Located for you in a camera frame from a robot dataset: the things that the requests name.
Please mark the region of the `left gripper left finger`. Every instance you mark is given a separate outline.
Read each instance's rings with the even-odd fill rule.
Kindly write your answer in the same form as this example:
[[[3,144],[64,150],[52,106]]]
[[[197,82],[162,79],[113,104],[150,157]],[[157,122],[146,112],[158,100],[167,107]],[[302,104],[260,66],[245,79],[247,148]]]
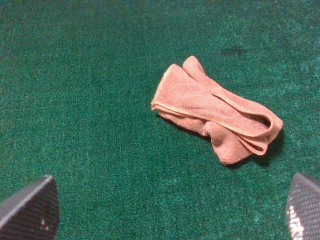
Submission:
[[[53,240],[60,224],[57,184],[44,175],[0,203],[2,240]]]

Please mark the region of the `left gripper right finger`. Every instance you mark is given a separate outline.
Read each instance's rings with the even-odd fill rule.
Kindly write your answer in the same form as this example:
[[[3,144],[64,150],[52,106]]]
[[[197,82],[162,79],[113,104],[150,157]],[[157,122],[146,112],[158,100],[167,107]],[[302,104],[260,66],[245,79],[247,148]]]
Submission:
[[[286,207],[286,223],[293,240],[320,238],[320,181],[296,173],[290,184]]]

